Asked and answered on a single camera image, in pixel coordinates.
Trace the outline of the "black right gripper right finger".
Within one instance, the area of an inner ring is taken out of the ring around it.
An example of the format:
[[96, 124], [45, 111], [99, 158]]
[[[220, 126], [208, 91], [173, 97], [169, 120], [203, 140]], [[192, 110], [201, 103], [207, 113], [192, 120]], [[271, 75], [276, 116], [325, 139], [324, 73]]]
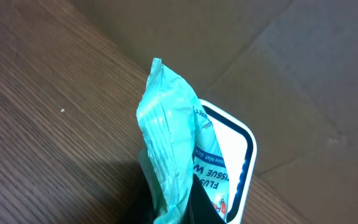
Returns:
[[193, 174], [188, 201], [187, 221], [189, 224], [226, 224], [218, 215], [196, 174]]

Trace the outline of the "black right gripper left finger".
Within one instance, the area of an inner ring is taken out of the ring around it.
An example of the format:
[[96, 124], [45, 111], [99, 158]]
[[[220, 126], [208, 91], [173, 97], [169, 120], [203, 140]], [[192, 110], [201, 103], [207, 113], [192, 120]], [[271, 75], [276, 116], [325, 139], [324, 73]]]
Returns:
[[155, 219], [154, 205], [150, 187], [138, 162], [120, 162], [123, 171], [132, 171], [137, 175], [137, 188], [131, 204], [118, 220], [122, 224], [153, 224]]

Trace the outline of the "teal wet wipes packet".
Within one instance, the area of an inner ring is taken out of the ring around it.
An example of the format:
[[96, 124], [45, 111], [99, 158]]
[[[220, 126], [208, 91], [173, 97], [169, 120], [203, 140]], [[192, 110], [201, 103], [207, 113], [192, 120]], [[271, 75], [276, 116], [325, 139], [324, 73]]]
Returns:
[[229, 177], [213, 124], [184, 78], [154, 58], [136, 111], [144, 139], [139, 162], [150, 187], [154, 223], [188, 223], [193, 174], [226, 222]]

